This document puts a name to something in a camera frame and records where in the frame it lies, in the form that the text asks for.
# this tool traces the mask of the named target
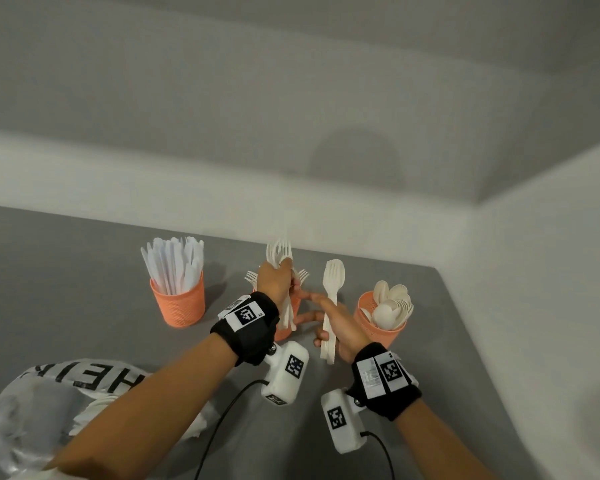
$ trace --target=person's right arm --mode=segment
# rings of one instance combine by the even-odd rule
[[[322,321],[324,312],[329,315],[331,328],[337,338],[338,354],[352,363],[360,350],[371,340],[355,322],[346,307],[338,306],[326,296],[311,294],[311,300],[323,311],[313,311],[296,318],[296,324]],[[320,347],[328,340],[322,326],[316,328],[313,344]],[[493,475],[458,439],[421,399],[407,407],[394,421],[400,434],[413,453],[416,464],[427,480],[495,480]]]

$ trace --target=white sleeve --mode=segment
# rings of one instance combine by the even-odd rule
[[[44,472],[28,472],[21,473],[14,477],[11,477],[9,480],[84,480],[78,477],[72,477],[71,475],[66,475],[62,473],[57,468],[53,470],[46,470]]]

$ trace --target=clear plastic bag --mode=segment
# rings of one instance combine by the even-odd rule
[[[0,393],[0,469],[9,476],[40,471],[55,453],[148,372],[115,360],[37,365]],[[207,403],[183,439],[218,418]]]

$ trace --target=black wrist strap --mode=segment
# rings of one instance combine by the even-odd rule
[[[264,293],[254,291],[234,301],[219,315],[211,327],[238,355],[236,365],[261,363],[273,345],[276,325],[280,321],[278,307]]]
[[[351,368],[354,382],[347,394],[390,421],[422,396],[418,381],[377,342],[360,350]]]

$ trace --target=gray table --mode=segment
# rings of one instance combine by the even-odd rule
[[[195,326],[175,330],[160,316],[139,252],[154,237],[174,235],[182,234],[0,207],[0,391],[32,365],[73,358],[119,359],[156,370],[205,337],[218,311],[250,291],[243,276],[257,270],[265,247],[200,236],[207,313]],[[392,349],[420,381],[426,402],[502,478],[539,478],[437,270],[304,250],[294,250],[294,257],[296,268],[312,274],[304,287],[316,290],[325,262],[342,259],[347,279],[340,300],[349,307],[380,279],[404,283],[415,311]],[[310,351],[295,404],[276,408],[257,390],[247,393],[216,436],[202,478],[389,478],[375,442],[346,455],[334,450],[319,400],[350,385],[351,370],[320,360],[311,328],[290,338]],[[234,369],[214,403],[224,409],[265,371],[264,365]],[[419,478],[391,423],[362,414],[387,444],[397,478]],[[205,432],[177,446],[155,477],[192,478],[208,437]]]

